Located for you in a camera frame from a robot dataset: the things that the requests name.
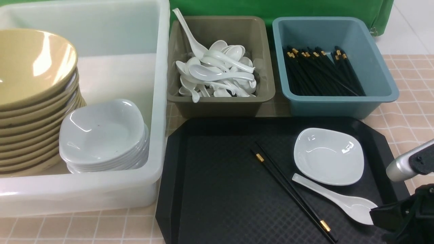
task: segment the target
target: green fabric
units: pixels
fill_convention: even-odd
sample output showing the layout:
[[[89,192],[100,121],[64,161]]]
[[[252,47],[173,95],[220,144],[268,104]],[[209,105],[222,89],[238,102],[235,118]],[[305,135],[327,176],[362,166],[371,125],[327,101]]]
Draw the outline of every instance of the green fabric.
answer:
[[[47,0],[0,0],[1,5],[8,5],[13,3],[30,3],[30,2],[42,2]]]
[[[265,21],[268,31],[273,20],[283,16],[351,16],[381,35],[393,0],[170,0],[170,4],[185,16],[258,16]],[[172,13],[171,22],[175,19]]]

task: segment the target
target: spoon handle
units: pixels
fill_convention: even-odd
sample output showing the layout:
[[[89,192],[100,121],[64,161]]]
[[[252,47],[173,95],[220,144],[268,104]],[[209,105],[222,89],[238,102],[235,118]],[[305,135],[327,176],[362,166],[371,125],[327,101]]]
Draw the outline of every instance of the spoon handle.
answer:
[[[340,198],[343,198],[343,195],[337,194],[336,192],[333,192],[329,189],[326,189],[322,186],[320,186],[319,184],[306,179],[305,177],[295,173],[293,175],[293,181],[299,183],[300,185],[311,189],[312,191],[322,195],[325,198],[328,198],[329,200],[331,200],[332,202],[336,203],[338,206],[340,206],[341,204],[343,204],[343,202],[340,200]]]
[[[202,44],[200,44],[193,36],[193,34],[190,31],[190,28],[188,28],[187,22],[185,22],[184,17],[181,14],[181,11],[179,11],[178,8],[172,10],[176,17],[178,18],[179,23],[181,24],[182,28],[184,29],[185,34],[187,35],[188,41],[190,42],[191,51],[194,53],[196,57],[203,57],[203,53],[200,53],[201,51],[196,49],[195,46],[202,48],[202,51],[207,50],[206,47],[204,47]]]

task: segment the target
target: stack of white dishes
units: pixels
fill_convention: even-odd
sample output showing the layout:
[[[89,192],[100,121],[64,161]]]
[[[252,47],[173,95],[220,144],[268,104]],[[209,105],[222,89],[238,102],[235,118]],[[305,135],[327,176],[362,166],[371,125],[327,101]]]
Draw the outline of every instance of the stack of white dishes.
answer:
[[[85,106],[77,52],[65,38],[0,30],[0,177],[39,173],[62,160],[60,124]]]
[[[148,159],[149,130],[133,102],[116,99],[69,114],[59,151],[71,173],[137,169]]]

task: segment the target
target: black chopsticks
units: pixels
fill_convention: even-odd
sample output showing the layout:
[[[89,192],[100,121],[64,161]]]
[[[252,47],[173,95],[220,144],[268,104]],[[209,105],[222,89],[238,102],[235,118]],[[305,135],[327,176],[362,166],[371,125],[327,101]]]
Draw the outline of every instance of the black chopsticks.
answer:
[[[366,96],[345,52],[338,46],[330,59],[319,47],[283,48],[289,88],[299,96]]]
[[[259,162],[261,162],[261,164],[268,170],[268,172],[274,177],[274,179],[283,187],[283,189],[295,201],[298,207],[303,210],[303,212],[307,215],[307,217],[311,220],[311,222],[315,224],[319,229],[321,229],[321,231],[326,236],[326,238],[331,243],[334,244],[337,243],[338,239],[334,236],[327,223],[322,218],[319,217],[319,215],[313,210],[313,208],[298,192],[298,190],[295,188],[292,182],[288,180],[288,178],[286,178],[286,176],[284,175],[280,167],[271,159],[271,157],[264,150],[264,148],[258,142],[256,142],[256,145],[259,147],[259,149],[262,151],[263,154],[261,154],[259,150],[255,148],[251,148],[251,151],[255,155],[255,157],[259,160]]]

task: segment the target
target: yellow bowl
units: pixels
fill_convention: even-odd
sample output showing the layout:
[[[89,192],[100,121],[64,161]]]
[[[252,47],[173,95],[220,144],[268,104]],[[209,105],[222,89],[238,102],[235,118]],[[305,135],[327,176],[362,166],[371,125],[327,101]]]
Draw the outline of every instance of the yellow bowl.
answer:
[[[65,38],[31,29],[0,30],[0,111],[39,103],[60,91],[77,66]]]
[[[59,93],[55,94],[54,96],[51,96],[50,98],[47,98],[45,101],[41,101],[40,103],[21,108],[16,110],[10,110],[10,111],[1,111],[0,112],[0,120],[2,119],[9,119],[9,118],[16,118],[25,116],[34,112],[37,112],[39,110],[43,110],[46,107],[50,106],[53,103],[56,103],[57,101],[61,100],[62,98],[68,96],[72,91],[75,91],[76,88],[79,85],[79,73],[76,69],[75,72],[75,78],[73,81],[70,82],[70,84],[66,84],[65,89],[61,90]]]
[[[43,170],[46,170],[54,166],[57,163],[60,163],[61,161],[62,158],[59,155],[59,147],[56,147],[53,150],[49,151],[48,153],[38,157],[36,164],[27,166],[25,168],[16,169],[16,170],[1,171],[0,178],[34,175],[38,172],[41,172]]]
[[[23,125],[32,121],[40,120],[41,118],[52,114],[53,112],[59,110],[60,108],[66,105],[68,100],[72,97],[72,95],[74,95],[74,91],[77,89],[77,87],[78,87],[78,82],[76,82],[73,87],[68,89],[69,93],[66,94],[64,97],[62,97],[59,101],[56,101],[53,104],[44,107],[43,109],[25,115],[20,115],[17,117],[0,119],[0,128],[1,127],[9,128],[12,126]]]
[[[38,144],[40,142],[43,142],[47,140],[48,138],[52,137],[53,135],[59,133],[60,126],[54,127],[53,129],[49,130],[46,133],[43,133],[41,135],[37,135],[33,138],[30,138],[28,140],[24,140],[22,142],[12,143],[12,144],[6,144],[6,145],[0,145],[0,155],[5,152],[13,152],[16,150],[25,149],[28,147],[31,147],[35,144]]]
[[[57,132],[56,134],[50,136],[49,138],[42,140],[38,143],[35,143],[33,145],[30,145],[30,146],[27,146],[24,148],[20,148],[17,150],[13,150],[13,151],[0,152],[0,165],[1,165],[1,162],[5,159],[18,158],[18,157],[25,156],[25,155],[31,155],[33,152],[36,152],[36,151],[48,146],[49,144],[53,143],[54,141],[57,141],[58,139],[59,139],[59,132]]]
[[[69,101],[69,103],[66,104],[65,106],[63,106],[63,108],[61,108],[60,110],[57,110],[56,113],[54,113],[54,114],[52,114],[49,117],[46,117],[44,119],[37,120],[37,121],[31,122],[31,123],[28,123],[25,125],[0,129],[0,136],[1,137],[11,136],[11,135],[22,134],[25,132],[30,132],[32,130],[40,128],[41,126],[50,124],[51,122],[56,121],[59,118],[64,118],[66,113],[68,111],[72,110],[73,106],[75,106],[76,104],[79,104],[78,103],[79,97],[81,97],[81,94],[79,93],[79,90],[76,90],[75,95],[73,97],[71,97],[71,100]]]
[[[73,105],[71,110],[68,111],[68,113],[72,112],[73,110],[75,110],[79,107],[80,107],[80,104],[76,103],[75,105]],[[52,121],[49,124],[44,124],[40,128],[35,128],[30,132],[23,132],[23,133],[18,134],[18,135],[0,137],[0,145],[8,145],[8,144],[12,144],[12,143],[23,142],[25,140],[29,140],[29,139],[32,139],[34,137],[43,135],[43,134],[45,134],[45,133],[47,133],[47,132],[49,132],[55,128],[60,130],[60,124],[62,123],[62,120],[66,117],[66,115],[67,114],[65,113],[61,117],[57,118],[55,121]]]
[[[51,150],[58,147],[59,147],[59,140],[57,139],[54,142],[48,144],[47,146],[39,150],[36,150],[32,153],[25,154],[16,158],[0,160],[0,171],[3,172],[3,171],[17,170],[17,169],[22,169],[40,163],[41,159],[39,157],[47,154]]]

